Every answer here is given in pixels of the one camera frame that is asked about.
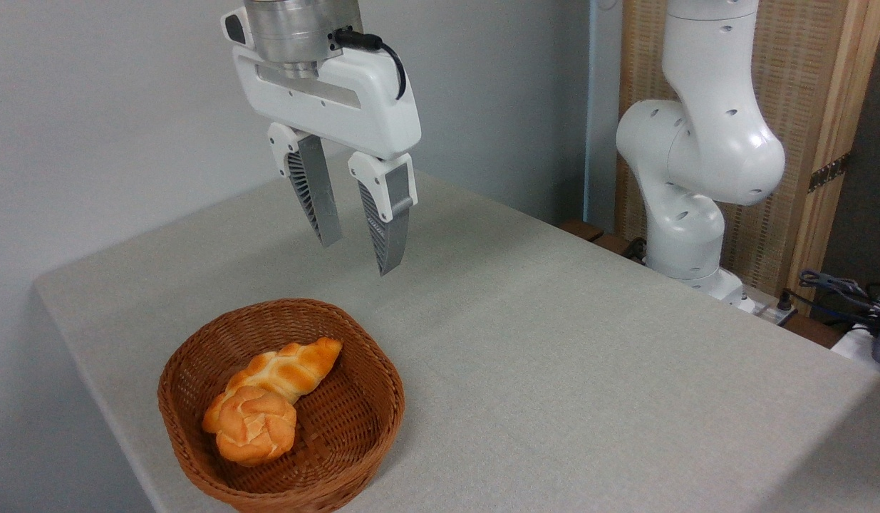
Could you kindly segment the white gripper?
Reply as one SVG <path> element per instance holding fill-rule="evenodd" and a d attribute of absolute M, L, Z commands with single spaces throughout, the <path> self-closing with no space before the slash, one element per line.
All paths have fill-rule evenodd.
<path fill-rule="evenodd" d="M 363 33 L 357 6 L 241 6 L 222 17 L 222 33 L 249 104 L 274 121 L 268 142 L 277 171 L 320 244 L 342 237 L 323 138 L 358 150 L 348 168 L 378 269 L 385 276 L 400 266 L 419 202 L 407 152 L 421 127 L 398 55 Z"/>

